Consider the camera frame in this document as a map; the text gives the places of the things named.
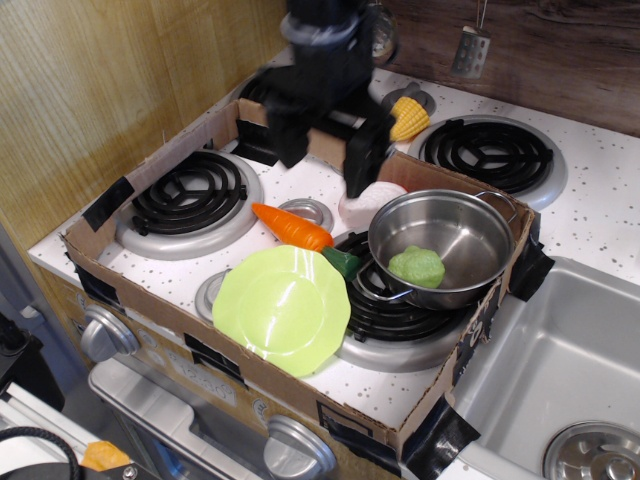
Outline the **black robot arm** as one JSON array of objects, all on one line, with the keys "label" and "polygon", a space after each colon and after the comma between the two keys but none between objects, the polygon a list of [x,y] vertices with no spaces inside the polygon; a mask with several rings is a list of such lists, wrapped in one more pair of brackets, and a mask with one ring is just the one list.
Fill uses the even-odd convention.
[{"label": "black robot arm", "polygon": [[290,1],[281,22],[294,61],[260,76],[271,141],[291,168],[308,152],[308,133],[334,111],[362,119],[346,144],[346,194],[359,197],[386,159],[390,111],[374,100],[375,10],[365,1]]}]

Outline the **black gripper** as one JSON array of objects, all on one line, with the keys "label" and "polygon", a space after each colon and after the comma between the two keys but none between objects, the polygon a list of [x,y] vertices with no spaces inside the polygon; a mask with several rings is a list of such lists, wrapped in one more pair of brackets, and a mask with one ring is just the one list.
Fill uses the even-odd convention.
[{"label": "black gripper", "polygon": [[291,44],[294,95],[301,107],[264,104],[269,135],[282,164],[293,168],[306,155],[309,130],[335,112],[364,120],[346,145],[343,178],[350,199],[359,197],[378,178],[390,146],[395,119],[369,94],[374,60],[371,29],[355,29],[328,42]]}]

